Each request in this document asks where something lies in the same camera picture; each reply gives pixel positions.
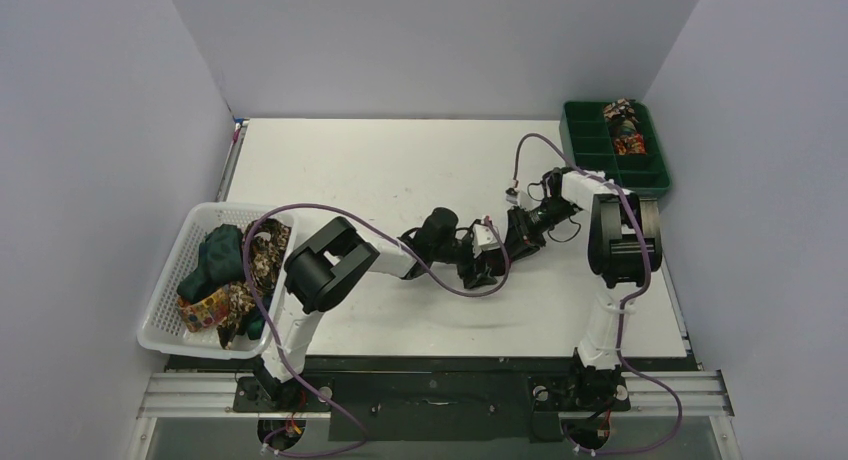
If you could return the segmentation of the red navy striped tie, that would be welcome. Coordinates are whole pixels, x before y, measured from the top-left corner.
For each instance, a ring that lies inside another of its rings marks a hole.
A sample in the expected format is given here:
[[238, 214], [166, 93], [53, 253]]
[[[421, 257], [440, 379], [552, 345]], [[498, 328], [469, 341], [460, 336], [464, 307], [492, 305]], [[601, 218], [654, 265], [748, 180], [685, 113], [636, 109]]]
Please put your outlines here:
[[511, 259], [503, 250], [497, 250], [489, 256], [487, 265], [492, 276], [504, 276], [511, 268]]

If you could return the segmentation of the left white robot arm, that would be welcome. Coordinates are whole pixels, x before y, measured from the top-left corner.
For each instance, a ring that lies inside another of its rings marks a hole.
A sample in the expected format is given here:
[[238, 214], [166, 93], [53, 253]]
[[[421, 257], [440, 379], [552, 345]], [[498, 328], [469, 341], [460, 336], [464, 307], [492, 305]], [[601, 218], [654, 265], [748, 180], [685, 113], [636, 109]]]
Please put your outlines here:
[[459, 227], [456, 214], [442, 207], [420, 226], [377, 242], [363, 238], [349, 217], [338, 215], [325, 224], [284, 258], [283, 298], [269, 327], [273, 341], [261, 355], [267, 375], [260, 398], [275, 410], [295, 403], [299, 385], [294, 377], [304, 370], [320, 321], [366, 274], [414, 280], [432, 276], [436, 263], [455, 266], [463, 284], [457, 293], [465, 297], [496, 292], [511, 266], [490, 219]]

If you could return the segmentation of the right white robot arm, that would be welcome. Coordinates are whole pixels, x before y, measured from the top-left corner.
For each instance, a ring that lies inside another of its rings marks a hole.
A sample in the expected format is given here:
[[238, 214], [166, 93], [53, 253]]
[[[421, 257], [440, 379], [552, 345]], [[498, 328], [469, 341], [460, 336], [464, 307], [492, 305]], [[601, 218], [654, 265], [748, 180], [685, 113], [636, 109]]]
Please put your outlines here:
[[633, 311], [629, 303], [645, 293], [650, 275], [661, 266], [658, 206], [602, 172], [557, 167], [543, 175], [542, 184], [544, 197], [532, 209], [522, 205], [516, 180], [507, 188], [506, 198], [513, 206], [507, 211], [505, 246], [509, 259], [518, 261], [545, 247], [544, 235], [560, 223], [580, 212], [589, 215], [587, 261], [602, 290], [576, 347], [586, 368], [570, 373], [563, 382], [566, 398], [588, 407], [604, 392], [595, 371], [613, 371], [621, 365], [624, 327]]

